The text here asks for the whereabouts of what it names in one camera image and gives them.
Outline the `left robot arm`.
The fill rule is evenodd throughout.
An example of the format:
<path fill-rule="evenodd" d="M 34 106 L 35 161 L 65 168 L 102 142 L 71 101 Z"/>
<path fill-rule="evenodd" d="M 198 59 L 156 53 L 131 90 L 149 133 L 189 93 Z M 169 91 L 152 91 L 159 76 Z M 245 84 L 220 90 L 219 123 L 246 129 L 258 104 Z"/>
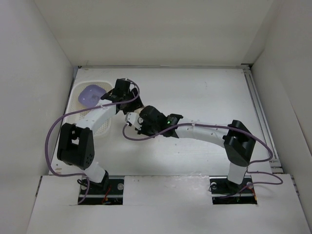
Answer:
<path fill-rule="evenodd" d="M 104 193 L 109 187 L 109 174 L 95 161 L 94 133 L 110 118 L 122 111 L 133 112 L 143 106 L 139 87 L 126 78 L 117 79 L 115 87 L 88 108 L 76 123 L 64 123 L 60 130 L 57 158 L 75 166 L 85 177 L 85 187 Z"/>

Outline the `purple panda plate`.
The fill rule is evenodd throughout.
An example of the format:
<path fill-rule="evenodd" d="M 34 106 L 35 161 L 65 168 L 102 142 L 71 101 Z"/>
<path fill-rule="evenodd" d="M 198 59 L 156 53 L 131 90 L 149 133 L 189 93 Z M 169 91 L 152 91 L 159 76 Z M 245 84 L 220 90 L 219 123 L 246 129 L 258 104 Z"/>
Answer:
<path fill-rule="evenodd" d="M 83 89 L 78 96 L 78 102 L 86 108 L 91 108 L 97 105 L 100 98 L 106 94 L 106 90 L 98 85 L 91 84 Z"/>

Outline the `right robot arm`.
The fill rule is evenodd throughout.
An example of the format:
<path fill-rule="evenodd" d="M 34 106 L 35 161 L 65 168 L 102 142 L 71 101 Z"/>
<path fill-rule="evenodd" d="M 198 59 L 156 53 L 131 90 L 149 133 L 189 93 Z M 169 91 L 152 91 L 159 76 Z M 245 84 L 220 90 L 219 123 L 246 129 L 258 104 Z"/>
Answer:
<path fill-rule="evenodd" d="M 237 192 L 243 186 L 243 179 L 250 164 L 255 140 L 245 125 L 233 120 L 229 125 L 210 125 L 187 119 L 178 114 L 165 116 L 153 106 L 143 108 L 134 119 L 138 134 L 164 137 L 190 138 L 209 142 L 225 149 L 230 161 L 226 188 Z"/>

